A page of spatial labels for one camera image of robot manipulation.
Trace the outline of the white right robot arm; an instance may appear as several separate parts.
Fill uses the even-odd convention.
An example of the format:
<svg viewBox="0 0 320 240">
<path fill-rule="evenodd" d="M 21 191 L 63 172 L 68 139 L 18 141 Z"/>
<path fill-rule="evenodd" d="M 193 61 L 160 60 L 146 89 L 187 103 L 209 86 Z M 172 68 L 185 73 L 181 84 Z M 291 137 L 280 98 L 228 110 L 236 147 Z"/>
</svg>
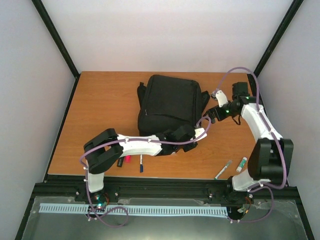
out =
<svg viewBox="0 0 320 240">
<path fill-rule="evenodd" d="M 243 119 L 249 126 L 255 146 L 247 161 L 247 169 L 227 180 L 224 197 L 235 202 L 240 193 L 264 186 L 281 190 L 290 170 L 294 144 L 279 134 L 268 119 L 258 96 L 251 96 L 246 82 L 232 85 L 232 99 L 222 90 L 212 93 L 218 105 L 205 112 L 211 123 L 228 117 Z"/>
</svg>

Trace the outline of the black student backpack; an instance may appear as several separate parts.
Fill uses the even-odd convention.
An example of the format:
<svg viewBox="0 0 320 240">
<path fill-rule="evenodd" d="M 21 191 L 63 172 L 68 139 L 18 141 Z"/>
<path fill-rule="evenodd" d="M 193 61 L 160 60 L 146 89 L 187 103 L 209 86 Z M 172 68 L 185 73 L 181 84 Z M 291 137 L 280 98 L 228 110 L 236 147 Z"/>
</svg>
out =
<svg viewBox="0 0 320 240">
<path fill-rule="evenodd" d="M 158 74 L 152 75 L 146 85 L 139 83 L 137 97 L 137 128 L 143 137 L 195 126 L 210 99 L 209 92 L 202 91 L 195 80 Z"/>
</svg>

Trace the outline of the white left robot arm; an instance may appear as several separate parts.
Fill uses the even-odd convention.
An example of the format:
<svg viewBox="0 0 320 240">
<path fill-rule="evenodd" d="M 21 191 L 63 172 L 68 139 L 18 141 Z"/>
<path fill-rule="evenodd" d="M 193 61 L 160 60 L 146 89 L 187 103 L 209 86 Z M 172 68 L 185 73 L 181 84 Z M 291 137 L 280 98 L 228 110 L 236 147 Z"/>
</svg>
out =
<svg viewBox="0 0 320 240">
<path fill-rule="evenodd" d="M 118 159 L 140 155 L 168 156 L 180 149 L 187 152 L 206 136 L 204 128 L 190 125 L 149 136 L 126 136 L 108 128 L 83 146 L 88 171 L 86 195 L 95 202 L 103 198 L 104 174 Z"/>
</svg>

